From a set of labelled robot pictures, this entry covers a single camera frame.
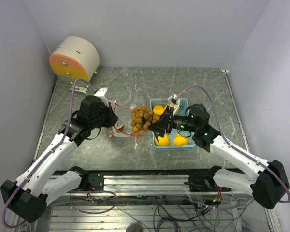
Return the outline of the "clear orange zip top bag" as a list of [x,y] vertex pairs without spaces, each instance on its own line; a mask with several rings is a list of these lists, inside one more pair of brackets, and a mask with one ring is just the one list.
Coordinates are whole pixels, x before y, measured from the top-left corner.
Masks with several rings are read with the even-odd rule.
[[[107,136],[109,138],[111,137],[118,137],[118,138],[129,138],[129,137],[134,137],[134,138],[139,138],[140,133],[134,133],[132,132],[132,126],[131,126],[131,113],[133,110],[132,106],[124,105],[122,103],[119,103],[115,99],[111,99],[111,106],[114,111],[114,113],[118,116],[118,122],[115,123],[114,126],[112,126],[109,129],[109,132]],[[122,130],[118,130],[117,126],[118,125],[124,125],[124,128]]]

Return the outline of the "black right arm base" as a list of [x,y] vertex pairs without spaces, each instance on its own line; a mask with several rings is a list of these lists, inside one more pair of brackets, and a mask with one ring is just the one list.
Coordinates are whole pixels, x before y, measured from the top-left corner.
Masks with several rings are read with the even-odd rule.
[[214,175],[222,167],[214,165],[210,169],[189,169],[188,181],[184,184],[189,186],[190,192],[198,191],[218,191],[218,186],[214,181]]

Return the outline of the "brown round fruit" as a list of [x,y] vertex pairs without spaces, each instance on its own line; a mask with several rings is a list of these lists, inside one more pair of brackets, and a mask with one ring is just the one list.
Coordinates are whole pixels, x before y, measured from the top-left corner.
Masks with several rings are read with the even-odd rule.
[[123,128],[124,128],[124,125],[123,124],[117,126],[117,129],[118,130],[122,130]]

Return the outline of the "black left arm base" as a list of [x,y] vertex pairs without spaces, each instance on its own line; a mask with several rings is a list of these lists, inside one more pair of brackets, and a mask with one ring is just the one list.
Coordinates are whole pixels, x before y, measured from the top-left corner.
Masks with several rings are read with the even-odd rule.
[[78,166],[71,167],[70,171],[76,172],[81,178],[80,184],[75,189],[76,191],[103,190],[104,178],[100,173],[86,171]]

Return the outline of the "brown longan bunch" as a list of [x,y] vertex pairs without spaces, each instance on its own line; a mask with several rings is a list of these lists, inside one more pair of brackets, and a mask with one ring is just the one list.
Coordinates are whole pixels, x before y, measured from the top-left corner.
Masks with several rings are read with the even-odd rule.
[[131,113],[132,132],[149,131],[149,126],[160,119],[160,115],[146,106],[134,108]]

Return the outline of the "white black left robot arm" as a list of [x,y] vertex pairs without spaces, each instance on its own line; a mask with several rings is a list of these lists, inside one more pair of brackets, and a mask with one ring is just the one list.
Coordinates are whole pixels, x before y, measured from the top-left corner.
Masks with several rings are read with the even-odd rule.
[[89,172],[78,166],[55,180],[49,178],[64,158],[89,138],[93,129],[110,128],[117,121],[106,97],[86,96],[79,110],[62,123],[47,150],[15,181],[6,180],[1,185],[4,209],[33,223],[64,193],[85,191],[89,187]]

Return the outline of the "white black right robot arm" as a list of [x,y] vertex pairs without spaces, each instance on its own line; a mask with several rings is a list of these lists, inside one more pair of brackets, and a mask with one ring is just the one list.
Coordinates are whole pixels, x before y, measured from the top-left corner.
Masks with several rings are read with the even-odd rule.
[[149,126],[155,137],[172,130],[188,131],[196,146],[229,161],[240,172],[214,166],[204,178],[208,191],[218,187],[240,191],[251,196],[259,205],[273,209],[278,203],[290,202],[290,185],[284,166],[278,160],[267,161],[232,143],[209,124],[210,115],[202,104],[188,107],[186,116],[173,114],[167,107],[160,119]]

